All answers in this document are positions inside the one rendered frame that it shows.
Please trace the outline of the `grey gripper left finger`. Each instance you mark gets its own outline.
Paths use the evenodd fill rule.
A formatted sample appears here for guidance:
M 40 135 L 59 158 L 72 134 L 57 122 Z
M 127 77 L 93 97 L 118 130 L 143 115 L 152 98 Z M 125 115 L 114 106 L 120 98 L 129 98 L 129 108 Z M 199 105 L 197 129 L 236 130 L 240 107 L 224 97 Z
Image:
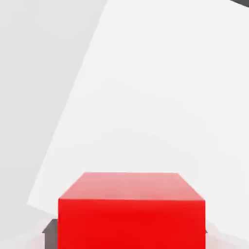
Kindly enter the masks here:
M 40 234 L 32 237 L 27 249 L 57 249 L 57 219 L 52 219 Z

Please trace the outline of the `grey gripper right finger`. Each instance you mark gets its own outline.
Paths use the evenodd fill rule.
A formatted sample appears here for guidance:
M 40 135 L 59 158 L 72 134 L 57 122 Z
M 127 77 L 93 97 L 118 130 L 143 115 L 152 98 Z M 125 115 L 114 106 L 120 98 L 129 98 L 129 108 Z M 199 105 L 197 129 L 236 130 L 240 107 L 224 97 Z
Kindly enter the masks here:
M 225 242 L 215 227 L 215 225 L 208 220 L 206 221 L 206 249 L 227 249 L 228 244 Z

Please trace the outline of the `small red cube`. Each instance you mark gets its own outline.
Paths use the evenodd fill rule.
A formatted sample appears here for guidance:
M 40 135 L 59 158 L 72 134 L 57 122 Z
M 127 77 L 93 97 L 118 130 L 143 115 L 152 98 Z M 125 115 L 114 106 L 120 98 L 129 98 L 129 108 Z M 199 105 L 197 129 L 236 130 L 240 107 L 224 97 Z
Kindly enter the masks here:
M 177 173 L 84 173 L 58 200 L 58 249 L 206 249 L 205 200 Z

